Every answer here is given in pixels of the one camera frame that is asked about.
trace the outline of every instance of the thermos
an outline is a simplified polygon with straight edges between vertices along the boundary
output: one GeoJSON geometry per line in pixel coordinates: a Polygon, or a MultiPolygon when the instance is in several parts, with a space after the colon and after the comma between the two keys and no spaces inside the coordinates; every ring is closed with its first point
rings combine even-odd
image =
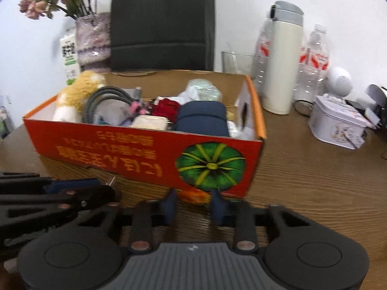
{"type": "Polygon", "coordinates": [[[262,106],[272,113],[290,112],[303,37],[303,16],[298,6],[286,1],[277,1],[271,7],[272,40],[262,106]]]}

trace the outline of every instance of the cardboard box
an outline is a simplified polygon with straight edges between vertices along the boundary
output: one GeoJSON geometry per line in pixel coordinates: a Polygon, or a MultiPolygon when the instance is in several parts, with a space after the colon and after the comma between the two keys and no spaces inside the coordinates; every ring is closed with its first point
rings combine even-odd
{"type": "Polygon", "coordinates": [[[248,140],[53,122],[56,96],[26,114],[23,121],[40,155],[136,181],[181,190],[213,186],[226,195],[244,197],[266,139],[262,109],[249,77],[204,71],[106,74],[109,85],[124,89],[140,86],[145,100],[177,96],[195,78],[210,80],[222,92],[223,104],[235,114],[237,126],[248,140]]]}

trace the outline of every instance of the stuffed animal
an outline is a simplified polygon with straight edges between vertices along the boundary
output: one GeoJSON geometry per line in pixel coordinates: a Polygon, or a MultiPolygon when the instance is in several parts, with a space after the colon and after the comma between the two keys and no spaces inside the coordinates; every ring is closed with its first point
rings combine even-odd
{"type": "Polygon", "coordinates": [[[61,91],[52,121],[82,123],[82,110],[88,97],[105,86],[105,77],[93,71],[82,72],[76,81],[61,91]]]}

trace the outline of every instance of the wood grain tabletop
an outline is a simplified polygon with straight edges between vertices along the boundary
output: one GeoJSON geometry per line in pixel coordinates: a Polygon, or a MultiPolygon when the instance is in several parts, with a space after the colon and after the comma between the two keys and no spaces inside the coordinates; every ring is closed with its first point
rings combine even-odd
{"type": "MultiPolygon", "coordinates": [[[[369,132],[365,145],[348,150],[317,140],[307,118],[264,113],[268,139],[246,197],[255,207],[281,204],[359,242],[370,257],[362,290],[387,289],[387,143],[369,132]]],[[[0,171],[38,172],[59,179],[97,177],[111,173],[48,159],[36,153],[24,126],[0,142],[0,171]]],[[[160,186],[118,177],[122,204],[160,198],[160,186]]],[[[227,240],[232,230],[214,229],[202,207],[179,204],[178,241],[227,240]]],[[[166,240],[164,229],[157,239],[166,240]]],[[[262,230],[259,242],[265,243],[262,230]]]]}

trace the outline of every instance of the coiled gray tube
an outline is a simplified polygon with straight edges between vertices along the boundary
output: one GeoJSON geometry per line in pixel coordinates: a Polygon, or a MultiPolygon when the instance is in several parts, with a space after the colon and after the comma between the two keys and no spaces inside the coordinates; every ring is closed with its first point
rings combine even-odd
{"type": "Polygon", "coordinates": [[[101,87],[91,94],[85,102],[85,106],[83,107],[83,123],[94,123],[94,113],[97,110],[98,105],[105,100],[123,101],[128,105],[131,105],[134,101],[134,99],[121,88],[114,86],[101,87]]]}

